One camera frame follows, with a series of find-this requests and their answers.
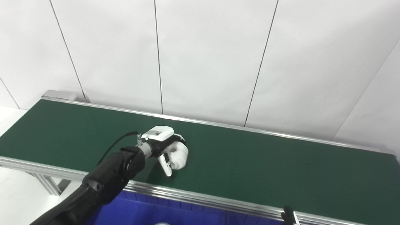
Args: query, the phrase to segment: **black robotic arm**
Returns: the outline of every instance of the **black robotic arm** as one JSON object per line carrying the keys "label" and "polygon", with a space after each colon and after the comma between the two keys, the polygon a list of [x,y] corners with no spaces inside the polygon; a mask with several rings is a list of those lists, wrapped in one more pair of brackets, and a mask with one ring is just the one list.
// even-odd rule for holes
{"label": "black robotic arm", "polygon": [[172,135],[165,140],[138,140],[134,147],[124,147],[101,161],[88,173],[82,184],[60,204],[53,207],[31,225],[81,225],[101,206],[110,203],[143,170],[145,159],[159,157],[174,142],[184,140]]}

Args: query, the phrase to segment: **wall panel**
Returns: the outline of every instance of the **wall panel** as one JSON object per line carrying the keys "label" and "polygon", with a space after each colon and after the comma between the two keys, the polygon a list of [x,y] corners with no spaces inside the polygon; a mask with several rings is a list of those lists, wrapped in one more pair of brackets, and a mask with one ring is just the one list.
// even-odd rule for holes
{"label": "wall panel", "polygon": [[400,44],[397,43],[334,141],[388,149],[400,156],[399,62]]}
{"label": "wall panel", "polygon": [[90,102],[161,113],[154,2],[52,3]]}
{"label": "wall panel", "polygon": [[247,127],[332,139],[400,38],[400,2],[283,0]]}
{"label": "wall panel", "polygon": [[1,1],[0,30],[0,75],[22,109],[49,89],[84,100],[49,1]]}
{"label": "wall panel", "polygon": [[164,113],[244,125],[276,0],[156,0]]}

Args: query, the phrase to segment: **black cable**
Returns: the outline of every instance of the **black cable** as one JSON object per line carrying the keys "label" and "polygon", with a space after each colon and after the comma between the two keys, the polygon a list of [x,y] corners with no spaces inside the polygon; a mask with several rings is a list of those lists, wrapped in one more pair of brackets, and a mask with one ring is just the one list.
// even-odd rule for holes
{"label": "black cable", "polygon": [[126,133],[124,135],[122,135],[121,137],[119,137],[107,150],[106,152],[104,152],[103,156],[101,157],[101,159],[99,160],[99,162],[97,163],[97,165],[99,165],[103,159],[107,156],[108,152],[120,141],[122,140],[124,137],[130,136],[130,135],[138,135],[139,133],[137,131],[132,131],[129,133]]}

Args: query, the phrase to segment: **white plastic part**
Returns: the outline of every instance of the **white plastic part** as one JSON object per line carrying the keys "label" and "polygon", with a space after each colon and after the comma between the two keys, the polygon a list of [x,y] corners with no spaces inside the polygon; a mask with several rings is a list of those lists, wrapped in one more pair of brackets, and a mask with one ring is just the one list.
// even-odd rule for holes
{"label": "white plastic part", "polygon": [[174,129],[167,126],[155,126],[151,130],[142,135],[145,140],[153,139],[157,141],[165,141],[170,136],[174,135]]}
{"label": "white plastic part", "polygon": [[167,155],[167,152],[164,152],[157,159],[160,162],[161,167],[165,172],[165,175],[170,177],[172,175],[172,168],[170,166],[170,161],[167,162],[166,159],[165,159],[166,155]]}
{"label": "white plastic part", "polygon": [[186,165],[189,150],[182,142],[176,141],[165,149],[170,157],[170,165],[172,169],[182,169]]}

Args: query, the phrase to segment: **panel seam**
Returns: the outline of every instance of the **panel seam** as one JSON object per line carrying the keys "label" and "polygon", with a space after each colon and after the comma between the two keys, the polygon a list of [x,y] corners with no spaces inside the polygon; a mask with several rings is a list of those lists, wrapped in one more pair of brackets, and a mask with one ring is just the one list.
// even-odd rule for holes
{"label": "panel seam", "polygon": [[253,93],[252,93],[252,95],[251,95],[249,108],[248,108],[248,110],[247,110],[246,119],[245,119],[245,121],[244,121],[244,125],[243,125],[244,127],[246,126],[247,119],[248,119],[248,117],[249,117],[249,112],[250,112],[251,103],[253,102],[254,92],[255,92],[255,90],[256,90],[257,81],[258,81],[258,77],[259,77],[259,75],[260,75],[262,62],[263,62],[263,60],[264,60],[265,50],[267,49],[268,40],[270,39],[270,34],[271,34],[271,30],[272,30],[272,24],[274,23],[274,18],[275,18],[275,14],[276,14],[276,9],[278,8],[278,2],[279,2],[279,0],[276,1],[274,14],[273,14],[272,20],[271,20],[270,30],[268,31],[267,41],[265,42],[264,52],[262,53],[261,62],[260,62],[260,67],[258,68],[258,73],[257,73],[257,77],[256,77],[256,82],[255,82],[255,84],[254,84]]}
{"label": "panel seam", "polygon": [[49,2],[50,2],[50,5],[51,5],[51,8],[52,8],[52,10],[53,10],[54,17],[56,18],[58,28],[60,29],[62,39],[63,39],[63,41],[64,41],[65,47],[66,47],[67,52],[68,52],[68,56],[69,56],[69,58],[70,58],[70,60],[71,60],[72,67],[74,68],[74,72],[75,72],[76,78],[77,78],[77,80],[78,80],[79,87],[80,87],[80,89],[81,89],[81,91],[82,91],[83,98],[85,98],[85,101],[88,102],[88,100],[87,100],[87,98],[86,98],[86,95],[85,95],[85,92],[83,91],[82,84],[81,84],[81,82],[80,82],[78,73],[77,73],[77,71],[76,71],[75,64],[74,64],[74,62],[73,62],[73,60],[72,60],[71,53],[70,53],[70,50],[69,50],[69,48],[68,48],[67,42],[65,41],[64,34],[62,33],[61,26],[60,26],[60,22],[58,21],[58,18],[57,18],[57,15],[56,15],[56,11],[54,10],[53,3],[52,3],[51,0],[49,0]]}
{"label": "panel seam", "polygon": [[9,95],[11,96],[12,100],[14,101],[14,103],[17,105],[18,109],[21,109],[20,106],[18,105],[17,101],[15,101],[13,95],[11,94],[10,90],[7,88],[6,84],[4,83],[3,79],[1,79],[0,77],[0,81],[1,83],[3,83],[4,87],[6,88],[7,92],[9,93]]}
{"label": "panel seam", "polygon": [[157,9],[156,0],[154,0],[154,16],[156,19],[156,39],[157,39],[157,58],[158,58],[158,76],[160,78],[160,98],[161,98],[161,114],[164,114],[164,109],[162,105],[162,86],[161,86],[161,68],[160,68],[160,49],[158,46],[158,26],[157,26]]}
{"label": "panel seam", "polygon": [[385,62],[387,61],[387,59],[389,58],[390,54],[393,52],[393,49],[397,46],[397,44],[399,43],[400,38],[397,40],[396,44],[393,46],[393,48],[390,50],[389,54],[386,56],[386,59],[383,61],[383,63],[381,64],[381,66],[379,67],[378,71],[376,72],[376,74],[374,75],[374,77],[371,79],[371,81],[369,82],[369,84],[367,85],[367,87],[364,89],[364,91],[362,92],[361,96],[358,98],[357,102],[354,104],[353,108],[350,110],[349,114],[347,115],[346,119],[344,119],[342,125],[339,127],[339,129],[336,131],[335,135],[333,136],[333,138],[331,140],[334,140],[336,135],[339,133],[340,129],[342,128],[342,126],[344,125],[344,123],[347,121],[347,119],[349,118],[350,114],[354,111],[355,107],[357,106],[358,102],[360,101],[360,99],[362,98],[362,96],[365,94],[365,92],[368,90],[369,86],[372,84],[372,82],[374,81],[376,75],[379,73],[379,71],[382,69],[383,65],[385,64]]}

